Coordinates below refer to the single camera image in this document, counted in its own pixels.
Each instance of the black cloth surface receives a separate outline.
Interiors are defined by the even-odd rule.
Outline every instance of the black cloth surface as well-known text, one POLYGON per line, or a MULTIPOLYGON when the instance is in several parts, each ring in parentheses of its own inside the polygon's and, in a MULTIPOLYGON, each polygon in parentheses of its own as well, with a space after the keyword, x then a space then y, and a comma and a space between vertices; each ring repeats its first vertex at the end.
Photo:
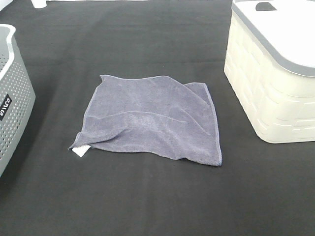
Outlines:
POLYGON ((260 140, 223 72, 230 0, 15 0, 36 101, 0 177, 1 236, 311 236, 315 143, 260 140), (68 151, 100 74, 204 82, 222 167, 151 153, 68 151))

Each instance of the basket label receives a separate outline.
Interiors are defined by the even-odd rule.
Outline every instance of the basket label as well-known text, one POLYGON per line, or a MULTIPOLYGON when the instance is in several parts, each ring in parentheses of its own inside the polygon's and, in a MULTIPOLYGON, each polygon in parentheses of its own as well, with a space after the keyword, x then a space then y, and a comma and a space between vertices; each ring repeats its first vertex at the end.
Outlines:
POLYGON ((12 102, 12 99, 10 98, 9 94, 7 94, 4 98, 4 101, 2 102, 0 106, 0 120, 2 121, 7 110, 9 109, 9 106, 12 102))

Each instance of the towel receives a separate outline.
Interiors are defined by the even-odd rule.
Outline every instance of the towel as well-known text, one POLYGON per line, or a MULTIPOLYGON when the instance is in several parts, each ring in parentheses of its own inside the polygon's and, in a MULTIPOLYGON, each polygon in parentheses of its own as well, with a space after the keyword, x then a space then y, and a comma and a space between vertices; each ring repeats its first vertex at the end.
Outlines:
POLYGON ((168 76, 100 77, 70 148, 90 145, 221 165, 217 116, 206 84, 182 85, 168 76))

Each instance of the white storage box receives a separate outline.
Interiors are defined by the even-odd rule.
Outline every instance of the white storage box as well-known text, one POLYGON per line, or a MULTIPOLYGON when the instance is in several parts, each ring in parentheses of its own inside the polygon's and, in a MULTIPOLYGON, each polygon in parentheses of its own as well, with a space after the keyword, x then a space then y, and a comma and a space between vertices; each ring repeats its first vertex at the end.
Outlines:
POLYGON ((23 134, 35 100, 14 32, 13 26, 0 25, 0 176, 23 134))
POLYGON ((315 141, 315 1, 233 0, 224 72, 262 140, 315 141))

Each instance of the perforated basket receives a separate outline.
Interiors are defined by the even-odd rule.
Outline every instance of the perforated basket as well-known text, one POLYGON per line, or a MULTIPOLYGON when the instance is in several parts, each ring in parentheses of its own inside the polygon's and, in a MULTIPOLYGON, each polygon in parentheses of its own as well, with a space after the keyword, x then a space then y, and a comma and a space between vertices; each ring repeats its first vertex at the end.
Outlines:
POLYGON ((24 132, 35 101, 14 32, 13 26, 0 24, 0 176, 24 132))

